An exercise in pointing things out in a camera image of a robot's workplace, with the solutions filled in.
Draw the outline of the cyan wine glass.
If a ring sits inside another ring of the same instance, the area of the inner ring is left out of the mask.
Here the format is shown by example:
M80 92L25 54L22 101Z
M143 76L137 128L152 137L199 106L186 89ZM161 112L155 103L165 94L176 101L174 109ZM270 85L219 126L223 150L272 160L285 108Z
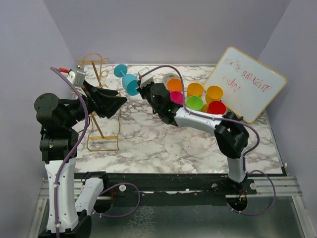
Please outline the cyan wine glass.
M114 75L118 78L121 78L121 83L126 91L126 93L130 96L135 96L139 92L137 91L138 82L136 76L132 74L128 74L128 68L124 64L119 64L114 68Z

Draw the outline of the orange wine glass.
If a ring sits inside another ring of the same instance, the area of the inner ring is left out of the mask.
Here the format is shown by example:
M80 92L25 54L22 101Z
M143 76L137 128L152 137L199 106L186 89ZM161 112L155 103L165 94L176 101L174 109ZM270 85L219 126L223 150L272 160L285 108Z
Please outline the orange wine glass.
M169 92L182 92L182 82L178 78L172 78L167 82L167 89Z

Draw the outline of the pink wine glass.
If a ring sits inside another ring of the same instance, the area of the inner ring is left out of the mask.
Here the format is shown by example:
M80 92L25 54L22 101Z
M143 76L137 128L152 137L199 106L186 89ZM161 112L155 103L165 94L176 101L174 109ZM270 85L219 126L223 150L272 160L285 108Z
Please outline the pink wine glass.
M177 104L183 105L184 96L183 96L183 93L181 93L181 92L178 92L178 91L170 92L170 99L171 99L171 101L173 101Z

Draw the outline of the gold wire glass rack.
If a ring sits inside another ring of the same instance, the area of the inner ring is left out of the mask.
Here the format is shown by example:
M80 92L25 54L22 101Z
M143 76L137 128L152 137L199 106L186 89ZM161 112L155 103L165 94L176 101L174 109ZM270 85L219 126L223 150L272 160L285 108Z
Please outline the gold wire glass rack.
M81 59L75 60L75 65L79 69L84 69L91 66L95 79L98 84L97 87L101 89L108 89L104 79L107 78L109 71L105 69L106 64L109 63L109 58L102 57L99 53L89 53ZM119 134L121 130L121 111L118 111L115 116L115 129L111 129L102 125L101 118L96 113L90 114L91 130L87 134L86 148L90 152L109 152L119 151Z

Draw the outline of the yellow wine glass front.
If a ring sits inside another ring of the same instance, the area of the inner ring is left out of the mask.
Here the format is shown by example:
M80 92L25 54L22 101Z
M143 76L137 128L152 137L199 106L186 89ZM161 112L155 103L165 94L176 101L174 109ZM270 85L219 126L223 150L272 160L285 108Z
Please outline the yellow wine glass front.
M198 96L201 97L204 93L204 87L202 84L193 82L190 83L187 87L187 97Z

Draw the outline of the yellow wine glass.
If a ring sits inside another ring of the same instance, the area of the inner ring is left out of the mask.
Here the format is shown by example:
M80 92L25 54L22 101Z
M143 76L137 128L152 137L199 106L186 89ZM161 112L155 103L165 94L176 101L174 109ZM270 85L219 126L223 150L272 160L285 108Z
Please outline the yellow wine glass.
M207 104L213 101L220 101L223 96L223 90L218 86L210 86L205 95L205 100Z
M201 97L204 93L204 87L202 84L193 82L190 83L187 87L187 97L198 96Z

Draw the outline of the green wine glass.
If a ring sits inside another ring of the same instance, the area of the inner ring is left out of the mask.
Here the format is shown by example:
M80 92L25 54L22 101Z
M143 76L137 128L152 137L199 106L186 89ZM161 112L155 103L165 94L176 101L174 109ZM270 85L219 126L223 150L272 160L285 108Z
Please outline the green wine glass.
M190 96L186 100L186 106L191 110L201 111L204 106L204 102L201 97Z

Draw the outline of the red wine glass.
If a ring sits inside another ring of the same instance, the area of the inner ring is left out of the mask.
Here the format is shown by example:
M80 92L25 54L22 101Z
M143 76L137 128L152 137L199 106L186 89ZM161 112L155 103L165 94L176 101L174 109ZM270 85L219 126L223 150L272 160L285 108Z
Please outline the red wine glass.
M221 101L212 101L209 103L207 113L214 115L223 115L226 112L226 106Z

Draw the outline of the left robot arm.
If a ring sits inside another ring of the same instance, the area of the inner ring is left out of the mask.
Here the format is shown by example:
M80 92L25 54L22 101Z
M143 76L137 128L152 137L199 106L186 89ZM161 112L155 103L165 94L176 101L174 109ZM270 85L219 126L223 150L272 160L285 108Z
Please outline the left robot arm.
M77 146L83 135L73 127L89 121L96 113L111 118L127 101L115 90L85 86L84 95L76 100L60 99L45 93L34 102L36 119L41 124L40 151L49 181L49 219L41 238L88 238L92 231L91 214L100 195L109 191L105 172L84 176L84 189L75 198L74 174Z

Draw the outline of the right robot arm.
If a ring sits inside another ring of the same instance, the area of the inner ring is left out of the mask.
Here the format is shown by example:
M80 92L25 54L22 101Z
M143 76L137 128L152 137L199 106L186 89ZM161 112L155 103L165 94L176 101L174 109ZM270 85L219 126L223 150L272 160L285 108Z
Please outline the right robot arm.
M228 190L238 194L245 189L245 160L243 153L248 144L249 133L237 120L234 113L226 113L220 120L212 119L210 114L190 112L182 105L173 102L170 92L163 83L149 83L138 87L142 99L147 100L153 113L166 124L198 129L214 135L228 162Z

